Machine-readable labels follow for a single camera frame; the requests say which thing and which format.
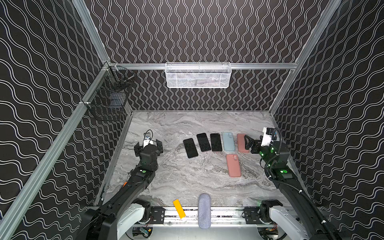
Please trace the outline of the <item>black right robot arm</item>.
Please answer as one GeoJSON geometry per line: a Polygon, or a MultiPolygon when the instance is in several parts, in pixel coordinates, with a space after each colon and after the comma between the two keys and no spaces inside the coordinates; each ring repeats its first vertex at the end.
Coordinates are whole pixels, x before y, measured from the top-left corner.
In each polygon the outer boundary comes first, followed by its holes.
{"type": "Polygon", "coordinates": [[[259,220],[273,224],[271,232],[281,229],[281,240],[286,237],[292,240],[341,240],[342,235],[326,220],[288,166],[290,148],[283,142],[281,131],[264,128],[259,140],[248,135],[243,140],[246,150],[260,156],[267,179],[286,197],[297,214],[292,216],[278,200],[264,200],[259,207],[259,220]]]}

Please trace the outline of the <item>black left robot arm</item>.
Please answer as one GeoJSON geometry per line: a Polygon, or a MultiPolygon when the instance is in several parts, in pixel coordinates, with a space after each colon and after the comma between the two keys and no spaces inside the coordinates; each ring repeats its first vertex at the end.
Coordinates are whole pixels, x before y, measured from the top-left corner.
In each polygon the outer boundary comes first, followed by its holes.
{"type": "Polygon", "coordinates": [[[140,161],[130,178],[108,202],[86,211],[77,240],[119,240],[135,223],[150,220],[150,203],[137,197],[155,178],[163,143],[145,140],[142,146],[136,144],[134,151],[140,161]]]}

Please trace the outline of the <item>light blue phone case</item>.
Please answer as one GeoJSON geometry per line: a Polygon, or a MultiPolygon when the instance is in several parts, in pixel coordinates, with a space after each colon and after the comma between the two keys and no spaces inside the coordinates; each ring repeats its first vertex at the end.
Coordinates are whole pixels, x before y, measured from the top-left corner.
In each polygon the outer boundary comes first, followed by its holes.
{"type": "Polygon", "coordinates": [[[231,132],[222,133],[222,138],[223,138],[224,150],[226,152],[234,152],[235,141],[234,141],[233,133],[231,132]]]}

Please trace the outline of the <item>black phone taken from case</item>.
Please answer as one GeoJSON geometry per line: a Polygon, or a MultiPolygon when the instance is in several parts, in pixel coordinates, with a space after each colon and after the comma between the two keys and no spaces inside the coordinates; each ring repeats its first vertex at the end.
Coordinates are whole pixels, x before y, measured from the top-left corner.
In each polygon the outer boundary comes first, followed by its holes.
{"type": "Polygon", "coordinates": [[[221,136],[219,133],[212,133],[210,134],[211,138],[211,148],[213,152],[222,152],[222,142],[221,142],[221,136]]]}

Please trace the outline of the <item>black phone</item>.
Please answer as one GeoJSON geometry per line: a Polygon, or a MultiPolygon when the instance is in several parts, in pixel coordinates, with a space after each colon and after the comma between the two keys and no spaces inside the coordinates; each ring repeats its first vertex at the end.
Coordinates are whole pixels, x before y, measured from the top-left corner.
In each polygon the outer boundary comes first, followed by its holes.
{"type": "Polygon", "coordinates": [[[194,142],[194,139],[192,139],[192,138],[185,139],[185,140],[183,140],[183,144],[184,144],[184,147],[185,147],[185,150],[187,153],[187,157],[189,159],[195,158],[199,155],[197,148],[196,148],[196,145],[195,145],[195,142],[194,142]]]}
{"type": "Polygon", "coordinates": [[[201,152],[207,152],[212,150],[211,144],[208,140],[208,136],[206,133],[197,134],[197,139],[199,142],[201,152]]]}

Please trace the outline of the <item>pink phone case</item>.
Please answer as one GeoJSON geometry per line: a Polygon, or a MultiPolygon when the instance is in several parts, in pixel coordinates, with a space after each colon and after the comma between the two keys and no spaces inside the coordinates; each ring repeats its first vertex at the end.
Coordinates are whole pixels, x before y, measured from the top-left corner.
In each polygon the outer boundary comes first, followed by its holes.
{"type": "Polygon", "coordinates": [[[242,176],[239,156],[236,154],[226,155],[228,173],[231,178],[239,178],[242,176]]]}
{"type": "Polygon", "coordinates": [[[246,134],[237,134],[237,143],[238,143],[238,152],[239,153],[249,153],[250,150],[246,149],[246,134]]]}

